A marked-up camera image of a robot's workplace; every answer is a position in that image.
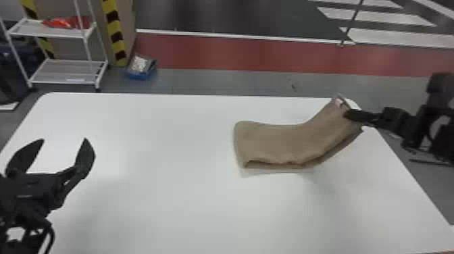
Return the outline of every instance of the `gray floor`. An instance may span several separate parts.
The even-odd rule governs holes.
[[[238,72],[212,70],[159,70],[148,81],[130,80],[113,68],[103,80],[104,93],[164,93],[183,95],[253,95],[279,97],[331,97],[353,99],[364,110],[401,107],[415,113],[426,100],[428,78],[400,78],[336,74]],[[13,113],[0,113],[2,148],[36,100],[51,91],[88,92],[91,86],[40,85]],[[454,169],[411,163],[400,140],[383,137],[402,159],[448,222],[454,224]]]

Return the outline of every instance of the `white metal shelf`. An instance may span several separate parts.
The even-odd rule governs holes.
[[[74,8],[76,10],[76,17],[79,26],[82,26],[82,16],[80,14],[80,8],[78,1],[74,1]],[[52,84],[93,84],[96,91],[101,90],[100,82],[108,67],[107,55],[105,53],[104,44],[102,42],[101,33],[97,28],[95,22],[95,13],[91,0],[86,0],[89,7],[91,20],[93,20],[89,29],[63,29],[63,28],[50,28],[43,24],[42,20],[33,20],[27,17],[22,18],[15,26],[10,28],[6,33],[6,39],[8,40],[11,50],[13,51],[14,57],[16,58],[20,71],[24,78],[27,80],[27,85],[30,89],[33,89],[33,83],[52,83]],[[93,61],[91,52],[89,49],[88,38],[92,35],[96,29],[99,44],[104,54],[103,61]],[[46,60],[39,66],[36,72],[28,77],[22,62],[20,61],[18,52],[12,43],[13,36],[33,36],[36,40],[37,37],[45,38],[56,38],[56,39],[82,39],[84,43],[85,53],[87,61],[80,60],[61,60],[51,59],[47,54],[46,50],[43,50],[43,54],[46,56]]]
[[[87,39],[93,33],[96,26],[96,22],[93,22],[89,29],[51,28],[44,25],[42,20],[22,18],[15,26],[8,30],[8,33],[11,36]]]
[[[107,61],[46,59],[30,81],[47,84],[96,84],[103,76]]]

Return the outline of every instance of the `beige towel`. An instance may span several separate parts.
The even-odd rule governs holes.
[[[350,107],[334,98],[304,124],[238,122],[234,142],[246,168],[307,168],[322,163],[353,142],[361,124],[343,117]]]

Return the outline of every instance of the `floor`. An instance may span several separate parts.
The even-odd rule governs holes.
[[[137,28],[454,49],[454,6],[443,0],[136,1]]]
[[[163,93],[181,95],[252,95],[279,97],[331,97],[337,93],[355,100],[363,109],[381,111],[401,107],[415,113],[426,100],[428,78],[246,72],[228,70],[160,69],[147,81],[130,80],[122,69],[112,68],[102,82],[104,93]],[[0,148],[14,133],[36,100],[51,91],[92,93],[91,86],[39,85],[15,112],[0,113]],[[402,159],[448,222],[454,224],[454,170],[411,163],[399,140],[383,137]]]

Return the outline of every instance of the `yellow and black striped pillar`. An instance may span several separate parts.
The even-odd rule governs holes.
[[[34,4],[34,0],[21,0],[21,4],[22,7],[25,9],[28,18],[31,18],[33,20],[38,19],[38,14],[36,12],[36,5]],[[49,42],[48,38],[39,37],[37,41],[39,47],[46,51],[47,55],[50,58],[52,59],[55,58],[52,44]]]
[[[107,20],[107,32],[111,40],[111,48],[115,65],[124,67],[128,63],[126,46],[123,41],[122,25],[116,0],[103,0],[103,11]]]

